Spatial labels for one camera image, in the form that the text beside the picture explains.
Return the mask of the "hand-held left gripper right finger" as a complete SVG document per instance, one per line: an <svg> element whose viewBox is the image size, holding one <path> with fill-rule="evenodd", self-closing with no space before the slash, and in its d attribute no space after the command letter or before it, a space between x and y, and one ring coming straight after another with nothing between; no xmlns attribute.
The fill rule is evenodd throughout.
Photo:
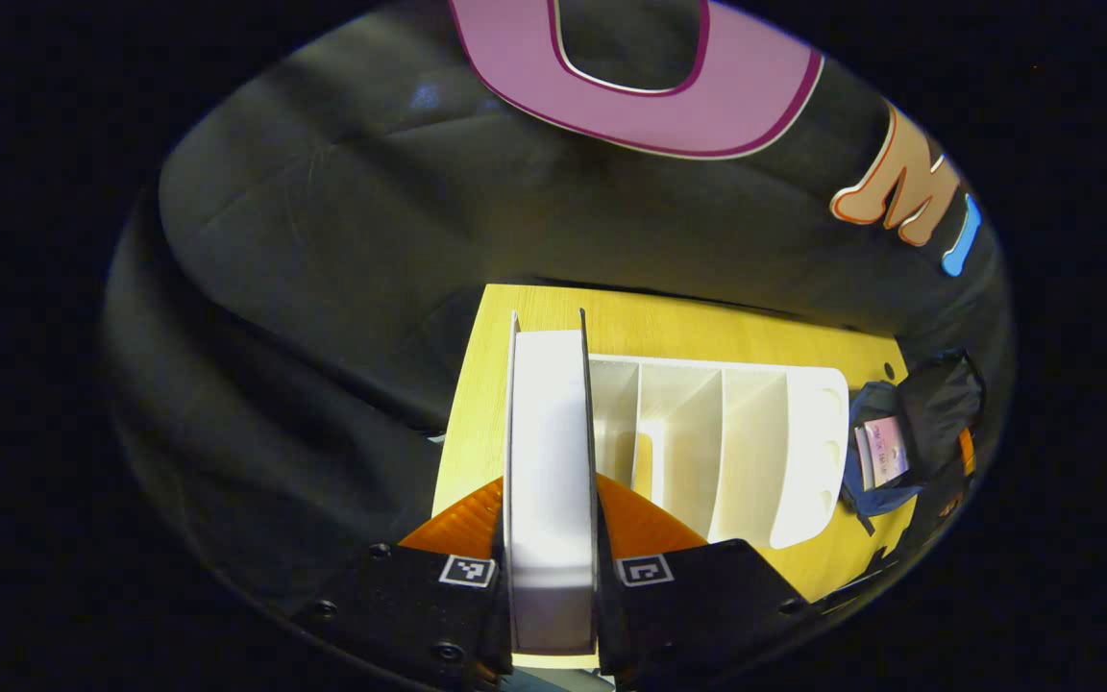
<svg viewBox="0 0 1107 692"><path fill-rule="evenodd" d="M598 657L615 686L725 686L808 632L808 601L751 543L707 543L622 483L596 486Z"/></svg>

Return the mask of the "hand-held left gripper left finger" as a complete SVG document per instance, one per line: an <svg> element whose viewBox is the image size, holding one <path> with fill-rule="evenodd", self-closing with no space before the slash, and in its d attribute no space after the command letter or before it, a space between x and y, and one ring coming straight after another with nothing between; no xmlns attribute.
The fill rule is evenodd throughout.
<svg viewBox="0 0 1107 692"><path fill-rule="evenodd" d="M500 688L514 673L504 478L408 538L375 543L299 609L299 627L414 686Z"/></svg>

